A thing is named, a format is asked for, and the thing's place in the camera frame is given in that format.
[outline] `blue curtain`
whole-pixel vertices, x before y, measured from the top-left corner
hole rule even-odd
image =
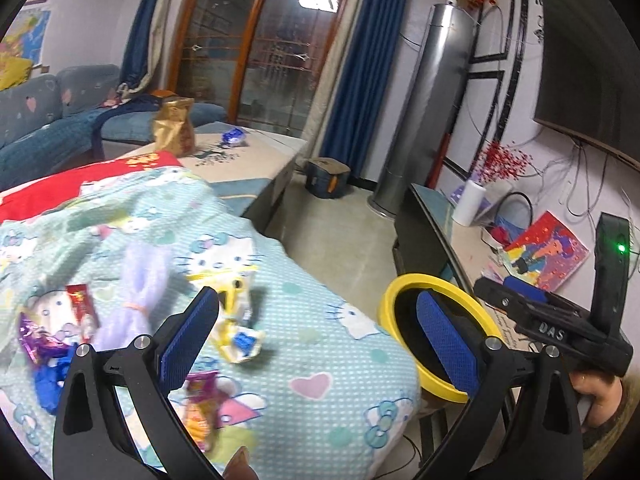
[[[133,20],[120,71],[120,82],[128,88],[137,88],[148,69],[149,33],[157,1],[141,0]]]
[[[394,60],[406,0],[363,0],[320,154],[360,176]]]

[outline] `light blue blanket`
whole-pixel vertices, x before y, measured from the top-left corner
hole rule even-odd
[[[266,332],[260,355],[231,365],[207,342],[194,365],[219,369],[227,394],[208,455],[216,467],[222,470],[245,445],[261,480],[372,478],[418,408],[412,359],[300,269],[276,240],[230,214],[205,182],[171,170],[128,175],[0,227],[0,408],[15,433],[51,475],[54,417],[36,400],[30,362],[17,341],[18,314],[55,332],[69,321],[65,286],[85,283],[98,317],[107,319],[120,306],[125,248],[143,240],[170,247],[173,256],[168,289],[150,318],[153,330],[196,295],[197,283],[185,274],[257,267],[250,299],[255,325]],[[76,337],[73,327],[66,336]],[[160,466],[128,395],[120,393],[143,459]],[[170,399],[179,412],[183,391]]]

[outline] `gold paper bag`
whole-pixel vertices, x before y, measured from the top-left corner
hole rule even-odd
[[[189,119],[194,100],[171,98],[162,103],[153,123],[156,151],[165,150],[175,156],[191,155],[196,147],[196,135]]]

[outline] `metal screw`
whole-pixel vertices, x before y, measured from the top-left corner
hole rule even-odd
[[[151,343],[151,338],[148,335],[140,335],[133,342],[133,346],[138,350],[143,350],[149,346],[149,343]]]
[[[84,357],[85,355],[87,355],[89,353],[89,345],[80,345],[77,349],[76,349],[76,355],[78,357]]]
[[[502,348],[502,341],[500,341],[497,337],[488,337],[484,344],[489,350],[499,350]]]
[[[560,355],[558,347],[553,345],[545,346],[545,352],[549,357],[558,357]]]

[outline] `red candy packet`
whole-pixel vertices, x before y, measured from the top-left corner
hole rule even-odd
[[[66,293],[71,298],[74,315],[80,327],[82,342],[89,343],[100,326],[91,296],[87,291],[86,285],[67,285],[65,288]]]

